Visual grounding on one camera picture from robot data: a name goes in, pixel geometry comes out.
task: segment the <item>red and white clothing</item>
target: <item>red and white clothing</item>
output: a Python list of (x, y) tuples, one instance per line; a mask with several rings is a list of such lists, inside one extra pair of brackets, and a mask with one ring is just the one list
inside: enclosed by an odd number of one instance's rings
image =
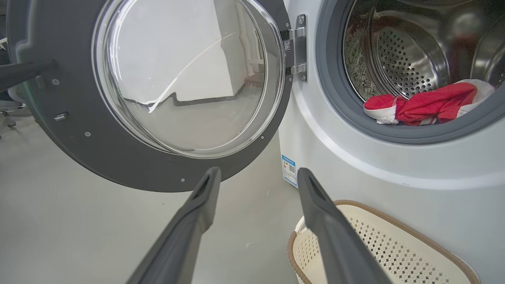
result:
[(486, 100), (495, 87), (478, 79), (465, 79), (410, 100), (391, 94), (375, 96), (363, 105), (365, 113), (379, 124), (427, 125), (456, 119)]

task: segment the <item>white plastic basket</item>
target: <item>white plastic basket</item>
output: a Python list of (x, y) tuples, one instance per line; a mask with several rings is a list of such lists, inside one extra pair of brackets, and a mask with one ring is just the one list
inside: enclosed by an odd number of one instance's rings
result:
[[(461, 258), (400, 221), (367, 205), (335, 201), (394, 284), (479, 284)], [(288, 241), (288, 258), (299, 284), (326, 284), (317, 237), (302, 217)]]

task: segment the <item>basket rim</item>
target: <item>basket rim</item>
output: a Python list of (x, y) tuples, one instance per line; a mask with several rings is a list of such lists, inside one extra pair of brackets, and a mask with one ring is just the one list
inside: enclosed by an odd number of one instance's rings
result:
[[(363, 203), (353, 201), (353, 200), (336, 200), (333, 201), (333, 204), (335, 206), (337, 205), (351, 205), (351, 206), (356, 206), (358, 208), (361, 208), (365, 211), (368, 211), (369, 213), (374, 214), (375, 216), (397, 226), (398, 228), (404, 230), (411, 236), (417, 238), (418, 240), (422, 241), (432, 249), (436, 250), (438, 253), (441, 255), (445, 256), (447, 259), (449, 259), (452, 263), (454, 263), (461, 271), (463, 274), (467, 277), (468, 281), (470, 284), (480, 284), (479, 277), (477, 274), (474, 272), (472, 268), (468, 266), (466, 262), (464, 262), (461, 258), (456, 256), (455, 254), (451, 253), (450, 251), (446, 250), (444, 247), (433, 241), (432, 239), (428, 238), (427, 236), (421, 234), (420, 232), (412, 229), (410, 226), (406, 225), (403, 222), (400, 222), (396, 220), (395, 218), (380, 212), (377, 209), (374, 209), (368, 205), (365, 205)], [(294, 240), (296, 238), (296, 231), (293, 231), (291, 233), (291, 236), (289, 237), (289, 240), (287, 242), (287, 256), (289, 259), (289, 262), (291, 263), (291, 266), (293, 267), (294, 271), (296, 274), (298, 274), (298, 277), (303, 281), (304, 284), (312, 284), (312, 282), (307, 278), (307, 276), (304, 274), (304, 272), (300, 269), (296, 261), (294, 260), (294, 255), (293, 255), (293, 244)]]

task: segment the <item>gray floor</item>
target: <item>gray floor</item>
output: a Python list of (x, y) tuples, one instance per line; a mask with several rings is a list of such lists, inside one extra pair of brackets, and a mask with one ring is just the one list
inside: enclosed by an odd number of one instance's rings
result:
[[(124, 283), (189, 194), (105, 180), (32, 118), (0, 135), (0, 283)], [(222, 183), (193, 283), (297, 283), (286, 247), (301, 215), (275, 136)]]

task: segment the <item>washing machine door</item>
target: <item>washing machine door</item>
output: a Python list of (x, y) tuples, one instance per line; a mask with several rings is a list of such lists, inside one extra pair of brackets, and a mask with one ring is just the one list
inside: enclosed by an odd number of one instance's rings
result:
[(284, 115), (293, 51), (282, 0), (15, 0), (13, 62), (53, 59), (28, 104), (75, 161), (148, 191), (223, 180)]

